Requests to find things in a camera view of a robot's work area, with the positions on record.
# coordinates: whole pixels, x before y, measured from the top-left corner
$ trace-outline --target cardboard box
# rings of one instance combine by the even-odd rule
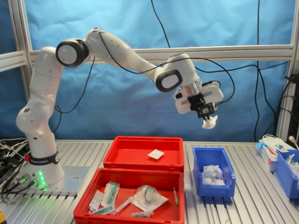
[[[261,149],[259,149],[263,161],[266,163],[270,172],[274,172],[276,168],[277,162],[277,154],[273,152],[273,150],[269,149],[267,146],[263,145]]]

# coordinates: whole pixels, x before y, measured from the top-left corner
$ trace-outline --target black cable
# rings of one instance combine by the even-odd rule
[[[165,30],[164,30],[163,24],[162,24],[162,22],[160,21],[160,18],[159,18],[159,16],[157,15],[157,13],[156,13],[156,11],[155,11],[155,7],[154,7],[153,0],[151,0],[151,4],[152,4],[152,6],[153,6],[153,10],[154,10],[154,13],[155,13],[156,17],[157,17],[157,19],[159,20],[159,22],[160,22],[160,24],[161,24],[161,27],[162,27],[162,30],[163,30],[163,32],[164,32],[164,35],[165,35],[165,38],[166,38],[168,47],[171,48],[171,47],[170,47],[170,44],[169,44],[169,42],[168,42],[168,38],[167,38],[166,32],[165,32]],[[233,83],[233,93],[232,93],[232,95],[231,95],[227,100],[224,100],[224,101],[222,101],[222,102],[220,102],[220,103],[218,103],[218,104],[216,104],[216,105],[221,105],[221,104],[223,104],[223,103],[225,103],[225,102],[228,102],[228,101],[234,96],[234,93],[235,93],[235,83],[234,83],[234,80],[233,80],[233,78],[231,77],[231,75],[229,74],[229,72],[228,72],[225,68],[223,68],[223,69],[224,69],[225,72],[227,72],[227,74],[229,75],[230,79],[232,80],[232,83]]]
[[[260,70],[265,70],[265,69],[270,69],[270,68],[273,68],[273,67],[277,67],[277,66],[280,66],[282,64],[286,64],[288,62],[284,62],[284,63],[281,63],[281,64],[277,64],[277,65],[273,65],[273,66],[270,66],[270,67],[266,67],[266,68],[263,68],[263,69],[260,69]],[[249,64],[249,65],[245,65],[245,66],[242,66],[242,67],[239,67],[239,68],[235,68],[235,69],[227,69],[227,71],[235,71],[235,70],[239,70],[239,69],[244,69],[244,68],[247,68],[247,67],[250,67],[250,66],[254,66],[254,67],[257,67],[256,64]],[[225,70],[217,70],[217,71],[205,71],[205,70],[201,70],[197,67],[195,67],[197,70],[199,71],[202,71],[204,73],[216,73],[216,72],[224,72]]]
[[[15,176],[17,176],[17,174],[19,173],[21,167],[22,167],[22,163],[19,165],[17,171],[16,171],[14,174],[12,174],[12,175],[8,178],[8,180],[5,182],[5,184],[4,184],[3,187],[2,187],[2,192],[1,192],[1,194],[7,194],[9,191],[11,191],[11,190],[13,190],[13,189],[15,189],[15,188],[17,187],[17,186],[13,186],[13,187],[11,187],[10,189],[6,190],[6,189],[8,188],[8,186],[9,186],[9,184],[11,183],[11,181],[12,181],[12,180],[15,178]]]
[[[78,106],[80,100],[81,100],[82,97],[84,96],[84,93],[85,93],[85,91],[86,91],[86,87],[87,87],[87,83],[88,83],[88,80],[89,80],[89,78],[90,78],[90,74],[91,74],[92,69],[93,69],[94,60],[95,60],[95,57],[93,57],[93,63],[92,63],[92,65],[91,65],[91,67],[90,67],[89,74],[88,74],[88,77],[87,77],[87,80],[86,80],[86,83],[85,83],[85,86],[84,86],[83,93],[82,93],[81,97],[79,98],[78,102],[76,103],[76,105],[74,106],[74,108],[71,109],[71,110],[68,111],[68,112],[62,112],[61,109],[60,109],[60,107],[59,107],[58,105],[55,105],[55,110],[56,110],[57,112],[60,113],[59,123],[58,123],[57,127],[55,128],[55,131],[58,129],[58,127],[59,127],[59,125],[60,125],[62,114],[63,114],[63,113],[70,113],[70,112],[72,112],[73,110],[75,110],[75,108]]]
[[[126,70],[126,71],[128,71],[128,72],[131,72],[131,73],[134,73],[134,74],[142,74],[142,73],[146,73],[146,72],[152,71],[152,70],[154,70],[154,69],[156,69],[156,68],[158,68],[158,67],[161,67],[161,66],[163,66],[163,65],[166,65],[166,64],[168,64],[168,63],[177,62],[177,61],[181,61],[181,60],[185,60],[185,59],[200,59],[200,60],[206,60],[206,61],[209,61],[209,62],[212,62],[212,63],[218,65],[218,66],[221,67],[223,70],[225,70],[225,72],[228,74],[228,76],[230,77],[230,79],[232,80],[232,83],[233,83],[233,93],[232,93],[232,95],[231,95],[227,100],[224,100],[224,101],[220,102],[218,105],[223,104],[223,103],[229,101],[229,100],[233,97],[233,95],[234,95],[234,93],[235,93],[235,83],[234,83],[233,78],[231,77],[230,73],[229,73],[229,72],[228,72],[222,65],[220,65],[220,64],[218,64],[218,63],[216,63],[216,62],[214,62],[214,61],[212,61],[212,60],[210,60],[210,59],[207,59],[207,58],[201,58],[201,57],[180,58],[180,59],[173,60],[173,61],[170,61],[170,62],[162,63],[162,64],[160,64],[160,65],[158,65],[158,66],[156,66],[156,67],[154,67],[154,68],[152,68],[152,69],[149,69],[149,70],[146,70],[146,71],[143,71],[143,72],[134,72],[134,71],[130,71],[130,70],[128,70],[128,69],[122,67],[122,65],[120,65],[120,64],[115,60],[115,58],[114,58],[114,57],[112,56],[112,54],[110,53],[110,51],[109,51],[109,49],[108,49],[106,43],[104,42],[103,37],[102,37],[102,35],[101,35],[101,32],[99,32],[99,35],[100,35],[100,37],[101,37],[101,40],[103,41],[103,44],[104,44],[104,46],[105,46],[105,48],[106,48],[108,54],[111,56],[111,58],[114,60],[114,62],[115,62],[118,66],[120,66],[122,69],[124,69],[124,70]]]
[[[285,108],[280,108],[280,110],[288,111],[291,115],[293,114],[291,111],[285,109]]]
[[[256,126],[255,126],[255,128],[254,128],[254,141],[255,141],[255,142],[256,142],[256,128],[257,128],[258,121],[259,121],[259,119],[260,119],[260,113],[259,113],[259,111],[258,111],[257,101],[256,101],[257,85],[258,85],[258,73],[257,73],[257,78],[256,78],[256,91],[255,91],[255,97],[254,97],[254,102],[255,102],[255,104],[256,104],[256,112],[257,112]]]
[[[288,62],[283,62],[281,64],[276,64],[276,65],[273,65],[273,66],[270,66],[270,67],[266,67],[266,68],[263,68],[263,69],[260,69],[260,70],[265,70],[265,69],[270,69],[270,68],[274,68],[274,67],[277,67],[277,66],[280,66],[282,64],[287,64]]]
[[[256,44],[259,45],[259,42],[260,42],[260,0],[257,1],[257,42]],[[257,124],[258,124],[258,121],[260,119],[260,113],[258,111],[258,107],[257,107],[257,101],[256,101],[256,95],[257,95],[257,85],[258,85],[258,75],[259,75],[259,63],[258,61],[256,62],[256,66],[257,66],[257,79],[256,79],[256,91],[255,91],[255,95],[254,95],[254,101],[255,101],[255,104],[256,104],[256,112],[257,112],[257,119],[256,119],[256,126],[254,128],[254,141],[256,142],[256,129],[257,129]]]
[[[88,83],[88,80],[89,80],[90,74],[91,74],[91,72],[92,72],[92,69],[93,69],[94,60],[95,60],[95,57],[93,58],[93,63],[92,63],[92,66],[90,67],[89,74],[88,74],[88,77],[87,77],[87,80],[86,80],[86,83],[85,83],[85,87],[84,87],[84,90],[83,90],[83,93],[82,93],[82,95],[81,95],[80,99],[78,100],[78,102],[76,103],[76,105],[74,106],[74,108],[73,108],[73,109],[71,109],[71,110],[70,110],[70,111],[68,111],[68,112],[61,112],[61,113],[70,113],[70,112],[72,112],[73,110],[75,110],[75,109],[76,109],[76,107],[78,106],[78,104],[79,104],[80,100],[81,100],[81,99],[82,99],[82,97],[84,96],[84,93],[85,93],[85,90],[86,90],[86,87],[87,87],[87,83]]]
[[[162,30],[163,30],[163,32],[164,32],[164,35],[165,35],[165,39],[166,39],[166,41],[167,41],[168,47],[170,48],[170,45],[169,45],[169,42],[168,42],[168,38],[167,38],[167,35],[166,35],[166,33],[165,33],[165,30],[164,30],[163,24],[162,24],[162,22],[160,21],[160,19],[159,19],[159,16],[157,15],[157,13],[156,13],[156,11],[155,11],[155,7],[154,7],[153,0],[151,0],[151,5],[153,6],[154,13],[155,13],[155,15],[156,15],[157,19],[159,20],[159,22],[160,22],[160,24],[161,24]]]
[[[59,113],[60,113],[60,117],[59,117],[59,122],[58,122],[58,125],[56,126],[56,128],[55,128],[55,131],[58,129],[58,127],[59,127],[59,125],[60,125],[60,122],[61,122],[61,117],[62,117],[62,113],[61,113],[61,109],[60,109],[60,107],[59,106],[57,106],[57,105],[55,105],[55,109],[57,110],[57,108],[59,109]]]

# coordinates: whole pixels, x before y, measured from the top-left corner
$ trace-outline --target green led light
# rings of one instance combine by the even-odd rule
[[[42,182],[42,184],[40,184],[39,187],[43,188],[46,185],[46,182],[45,182],[44,177],[43,177],[43,173],[42,173],[42,171],[38,171],[38,174],[39,174],[39,177],[40,177],[41,182]]]

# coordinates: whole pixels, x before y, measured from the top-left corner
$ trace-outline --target aluminum frame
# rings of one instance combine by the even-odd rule
[[[26,99],[29,99],[29,83],[32,74],[32,66],[35,63],[39,51],[32,50],[26,8],[24,0],[8,0],[11,21],[13,25],[16,48],[18,52],[0,55],[0,71],[21,68]],[[229,61],[277,61],[289,62],[287,76],[299,72],[298,32],[299,32],[299,0],[296,0],[294,22],[292,29],[292,41],[290,45],[248,45],[248,46],[220,46],[220,47],[195,47],[195,48],[171,48],[171,49],[135,49],[144,59],[151,63],[163,63],[174,53],[188,53],[190,57],[201,57],[210,60]],[[95,64],[105,64],[96,59]],[[291,84],[286,94],[294,95],[295,85]],[[292,98],[284,98],[283,107],[292,109]],[[278,122],[277,135],[286,140],[291,115],[282,111]]]

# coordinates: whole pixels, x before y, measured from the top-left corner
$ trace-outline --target cable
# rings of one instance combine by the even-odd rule
[[[11,181],[12,181],[12,180],[15,178],[15,176],[17,176],[17,174],[19,173],[19,171],[20,171],[22,165],[23,165],[23,163],[21,163],[21,164],[19,165],[19,167],[14,167],[13,170],[15,170],[16,168],[18,168],[18,169],[17,169],[17,171],[16,171],[14,174],[12,174],[12,175],[8,178],[8,180],[5,182],[5,184],[3,185],[1,194],[7,194],[10,190],[13,190],[13,189],[15,189],[15,188],[17,187],[17,186],[14,187],[14,188],[12,187],[12,188],[6,190],[6,189],[8,188],[8,186],[9,186],[9,184],[11,183]]]
[[[156,11],[155,11],[155,7],[154,7],[153,0],[151,0],[151,4],[152,4],[152,6],[153,6],[153,10],[154,10],[154,13],[155,13],[156,17],[157,17],[157,19],[159,20],[159,22],[160,22],[160,24],[161,24],[161,27],[162,27],[162,30],[163,30],[163,32],[164,32],[164,35],[165,35],[165,38],[166,38],[168,47],[171,48],[171,47],[170,47],[170,44],[169,44],[169,42],[168,42],[168,38],[167,38],[166,32],[165,32],[165,30],[164,30],[163,24],[162,24],[162,22],[160,21],[160,18],[159,18],[159,16],[157,15],[157,13],[156,13]],[[225,68],[223,68],[223,69],[224,69],[225,72],[227,72],[228,76],[229,76],[230,79],[232,80],[232,83],[233,83],[233,93],[232,93],[232,95],[231,95],[227,100],[224,100],[224,101],[222,101],[222,102],[220,102],[220,103],[218,103],[218,104],[216,104],[216,105],[221,105],[221,104],[223,104],[223,103],[225,103],[225,102],[228,102],[228,101],[234,96],[234,94],[235,94],[235,83],[234,83],[234,80],[233,80],[233,78],[231,77],[231,75],[229,74],[229,72],[228,72]]]
[[[277,67],[277,66],[280,66],[282,64],[286,64],[288,62],[284,62],[284,63],[281,63],[281,64],[277,64],[277,65],[273,65],[273,66],[270,66],[270,67],[266,67],[266,68],[263,68],[263,69],[260,69],[260,70],[265,70],[265,69],[270,69],[270,68],[273,68],[273,67]],[[235,70],[239,70],[239,69],[244,69],[244,68],[247,68],[247,67],[250,67],[250,66],[255,66],[257,67],[256,64],[249,64],[249,65],[245,65],[245,66],[242,66],[242,67],[239,67],[239,68],[235,68],[235,69],[227,69],[227,71],[235,71]],[[217,71],[205,71],[205,70],[201,70],[197,67],[195,67],[197,70],[199,71],[202,71],[204,73],[216,73],[216,72],[224,72],[225,70],[217,70]]]
[[[166,39],[166,41],[167,41],[168,47],[170,48],[170,45],[169,45],[169,42],[168,42],[168,38],[167,38],[167,35],[166,35],[166,33],[165,33],[165,30],[164,30],[163,24],[162,24],[162,22],[160,21],[160,19],[159,19],[159,16],[157,15],[157,13],[156,13],[156,11],[155,11],[155,7],[154,7],[153,0],[151,0],[151,5],[153,6],[154,13],[155,13],[155,15],[156,15],[157,19],[159,20],[159,22],[160,22],[160,24],[161,24],[162,30],[163,30],[163,32],[164,32],[164,35],[165,35],[165,39]]]
[[[8,149],[8,150],[13,151],[13,152],[16,153],[17,155],[19,155],[20,157],[22,157],[23,159],[25,159],[24,156],[20,155],[20,154],[17,153],[16,151],[14,151],[13,148],[16,147],[16,146],[18,146],[18,145],[22,145],[22,144],[26,143],[28,140],[25,140],[25,141],[23,141],[23,142],[20,142],[20,143],[18,143],[18,144],[15,144],[15,145],[13,145],[13,146],[11,146],[11,147],[7,147],[7,146],[4,146],[4,145],[1,144],[2,141],[8,141],[8,140],[23,140],[23,138],[22,138],[22,139],[1,139],[1,140],[0,140],[0,146],[6,148],[6,149]]]
[[[257,42],[256,42],[256,44],[259,45],[259,42],[260,42],[260,0],[258,0],[257,2],[258,3],[257,3]],[[257,66],[256,67],[256,69],[257,69],[257,79],[256,79],[256,91],[255,91],[255,95],[254,95],[254,101],[255,101],[255,104],[256,104],[257,120],[256,120],[256,126],[254,128],[254,142],[256,142],[256,129],[257,129],[258,121],[260,119],[260,113],[258,111],[257,101],[256,101],[257,85],[258,85],[258,75],[259,75],[259,72],[260,72],[258,61],[256,62],[256,66]]]
[[[81,99],[82,99],[82,97],[84,96],[84,93],[85,93],[85,90],[86,90],[86,87],[87,87],[87,83],[88,83],[88,80],[89,80],[90,74],[91,74],[91,72],[92,72],[92,69],[93,69],[94,60],[95,60],[95,57],[93,57],[93,63],[92,63],[92,66],[90,67],[89,74],[88,74],[88,77],[87,77],[87,80],[86,80],[86,83],[85,83],[85,87],[84,87],[83,93],[82,93],[82,95],[81,95],[80,99],[78,100],[78,102],[76,103],[76,105],[74,106],[74,108],[73,108],[73,109],[71,109],[71,110],[70,110],[70,111],[68,111],[68,112],[62,112],[62,111],[58,111],[58,110],[56,109],[56,107],[55,107],[55,110],[57,110],[58,112],[61,112],[61,113],[70,113],[70,112],[72,112],[73,110],[75,110],[75,109],[76,109],[76,107],[78,106],[78,104],[79,104],[80,100],[81,100]]]
[[[177,62],[177,61],[181,61],[181,60],[185,60],[185,59],[200,59],[200,60],[206,60],[206,61],[209,61],[209,62],[212,62],[212,63],[218,65],[218,66],[221,67],[223,70],[225,70],[226,73],[229,75],[230,79],[232,80],[232,83],[233,83],[233,88],[234,88],[234,90],[233,90],[232,95],[231,95],[227,100],[220,102],[218,105],[223,104],[223,103],[229,101],[229,100],[233,97],[233,95],[234,95],[234,93],[235,93],[235,83],[234,83],[233,78],[231,77],[230,73],[229,73],[223,66],[221,66],[220,64],[218,64],[218,63],[216,63],[216,62],[214,62],[214,61],[212,61],[212,60],[210,60],[210,59],[207,59],[207,58],[201,58],[201,57],[180,58],[180,59],[173,60],[173,61],[170,61],[170,62],[162,63],[162,64],[160,64],[160,65],[158,65],[158,66],[156,66],[156,67],[154,67],[154,68],[151,68],[151,69],[149,69],[149,70],[146,70],[146,71],[142,71],[142,72],[134,72],[134,71],[130,71],[130,70],[128,70],[128,69],[122,67],[122,66],[115,60],[115,58],[114,58],[114,57],[112,56],[112,54],[110,53],[110,51],[109,51],[107,45],[105,44],[105,42],[104,42],[104,40],[103,40],[103,37],[102,37],[102,35],[101,35],[101,32],[99,32],[99,35],[100,35],[100,37],[101,37],[101,40],[103,41],[103,44],[104,44],[104,46],[105,46],[105,48],[106,48],[108,54],[111,56],[111,58],[114,60],[114,62],[115,62],[118,66],[120,66],[122,69],[124,69],[124,70],[126,70],[126,71],[128,71],[128,72],[131,72],[131,73],[134,73],[134,74],[142,74],[142,73],[146,73],[146,72],[152,71],[152,70],[154,70],[154,69],[156,69],[156,68],[158,68],[158,67],[161,67],[161,66],[163,66],[163,65],[166,65],[166,64],[168,64],[168,63]]]
[[[61,109],[60,109],[60,107],[59,107],[58,105],[55,105],[55,110],[58,111],[58,112],[60,113],[59,123],[58,123],[57,127],[55,128],[55,131],[58,129],[58,127],[59,127],[59,125],[60,125],[62,114],[63,114],[63,113],[70,113],[70,112],[72,112],[73,110],[75,110],[76,107],[78,106],[80,100],[81,100],[82,97],[84,96],[84,93],[85,93],[85,91],[86,91],[86,87],[87,87],[87,83],[88,83],[88,80],[89,80],[89,78],[90,78],[90,74],[91,74],[92,69],[93,69],[94,60],[95,60],[95,57],[93,57],[93,63],[92,63],[92,65],[91,65],[91,67],[90,67],[89,74],[88,74],[88,77],[87,77],[87,80],[86,80],[86,83],[85,83],[85,86],[84,86],[83,93],[82,93],[81,97],[79,98],[78,102],[76,103],[76,105],[74,106],[74,108],[71,109],[71,110],[68,111],[68,112],[62,112]]]
[[[254,141],[255,141],[255,142],[256,142],[256,128],[257,128],[258,120],[260,119],[260,113],[259,113],[259,111],[258,111],[257,101],[256,101],[257,85],[258,85],[258,73],[257,73],[257,78],[256,78],[256,91],[255,91],[255,97],[254,97],[254,102],[255,102],[255,104],[256,104],[256,112],[257,112],[256,126],[255,126],[255,128],[254,128]]]
[[[60,117],[59,117],[59,122],[58,122],[58,125],[56,126],[56,128],[55,128],[55,131],[58,129],[58,127],[59,127],[59,125],[60,125],[60,122],[61,122],[61,117],[62,117],[62,113],[61,113],[61,109],[60,109],[60,107],[59,106],[57,106],[57,105],[55,105],[55,109],[56,109],[56,107],[59,109],[59,113],[60,113]]]

